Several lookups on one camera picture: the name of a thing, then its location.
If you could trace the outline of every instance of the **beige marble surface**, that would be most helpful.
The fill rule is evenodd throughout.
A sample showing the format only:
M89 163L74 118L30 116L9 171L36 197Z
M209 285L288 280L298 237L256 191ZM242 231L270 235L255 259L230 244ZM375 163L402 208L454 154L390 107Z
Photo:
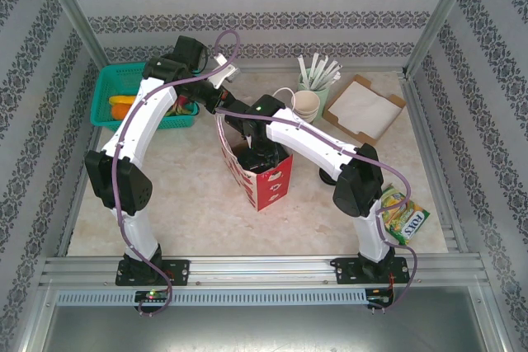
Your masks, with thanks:
M382 94L401 94L395 73L361 73ZM295 88L295 73L247 73L230 89L239 99L256 100L279 87ZM343 76L331 92L349 82ZM278 97L286 103L288 92ZM350 218L332 202L333 188L318 178L318 168L299 154L288 195L257 212L239 190L224 165L215 131L215 118L205 111L189 129L159 130L144 160L144 173L153 182L149 216L163 254L169 256L333 255L358 252ZM336 138L357 144L325 120L315 122ZM103 129L100 146L111 136ZM399 169L410 181L412 198L431 217L411 245L421 253L447 252L422 160L407 110L376 145L381 161ZM386 184L398 179L384 172ZM110 211L86 188L68 254L121 256L124 243Z

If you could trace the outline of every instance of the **metal frame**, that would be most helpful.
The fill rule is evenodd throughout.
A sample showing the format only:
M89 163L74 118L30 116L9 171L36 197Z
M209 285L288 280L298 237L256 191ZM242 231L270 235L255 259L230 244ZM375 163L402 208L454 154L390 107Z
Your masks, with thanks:
M88 53L92 57L96 66L99 69L104 68L110 62L108 61L108 57L106 57L105 50L102 48L99 40L96 37L96 34L90 26L88 19L79 6L78 1L59 0L59 2L71 21L73 28L75 28L75 31L81 37L82 42L86 46Z
M409 266L411 256L405 256ZM170 257L191 262L189 285L178 291L233 290L343 290L360 291L385 284L338 285L330 261L335 256ZM58 257L46 260L35 303L19 351L42 351L61 291L145 290L115 286L118 257ZM420 255L413 288L464 286L471 293L474 310L489 351L509 351L511 346L498 314L480 254Z
M429 18L426 28L420 35L420 39L418 39L414 49L412 49L411 56L405 65L404 70L407 76L414 76L420 68L420 63L425 58L427 51L436 38L436 34L444 24L455 2L456 0L440 0L436 5L435 11L432 13L431 18Z
M445 177L441 174L442 166L435 144L432 140L431 131L427 128L426 116L422 105L417 97L417 90L412 80L400 78L400 86L403 91L403 97L407 102L409 118L411 119L412 128L416 135L418 149L423 160L423 166L426 171L427 180L431 187L432 197L442 224L452 227L455 235L456 244L460 252L468 252L460 220L458 219L450 196L449 188L446 184Z
M88 150L96 150L97 145L99 144L99 138L101 137L101 127L93 127L95 129L92 140L88 145ZM81 204L83 203L84 191L88 183L88 173L86 172L86 167L82 168L81 176L79 177L79 182L77 186L77 191L75 191L75 196L73 197L72 208L69 212L68 219L66 220L66 226L64 228L63 239L60 241L59 249L57 251L57 256L63 257L68 253L69 242L73 235L73 228L77 222L77 216L79 215L79 210L81 210Z

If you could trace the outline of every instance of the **patterned wall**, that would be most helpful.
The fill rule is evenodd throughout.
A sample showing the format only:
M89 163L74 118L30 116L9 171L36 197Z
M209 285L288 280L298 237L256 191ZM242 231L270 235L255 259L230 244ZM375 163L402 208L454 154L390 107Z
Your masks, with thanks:
M457 0L414 82L472 250L528 350L528 2Z
M111 62L161 54L180 33L212 45L234 28L240 65L295 65L321 51L345 65L401 67L439 0L78 1Z
M54 256L93 134L97 78L58 0L0 0L0 351Z

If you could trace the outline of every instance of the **chip bag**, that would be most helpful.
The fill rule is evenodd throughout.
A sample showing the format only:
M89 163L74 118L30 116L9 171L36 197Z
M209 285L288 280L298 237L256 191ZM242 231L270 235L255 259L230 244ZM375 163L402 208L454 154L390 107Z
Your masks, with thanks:
M405 195L390 185L381 195L381 207L387 208L404 199ZM381 216L385 229L390 235L395 237L401 245L407 245L429 217L429 212L409 200L400 208L384 211Z

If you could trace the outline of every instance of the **ventilation slot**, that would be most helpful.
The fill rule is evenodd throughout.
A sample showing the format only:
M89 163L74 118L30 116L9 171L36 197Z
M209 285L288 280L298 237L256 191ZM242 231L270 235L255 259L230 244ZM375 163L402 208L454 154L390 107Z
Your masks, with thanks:
M131 306L134 305L134 290L111 291L61 291L57 305L62 307L82 306ZM338 305L365 304L364 289L313 290L181 290L174 289L171 305L174 306L274 306L274 305ZM144 303L163 305L162 303Z

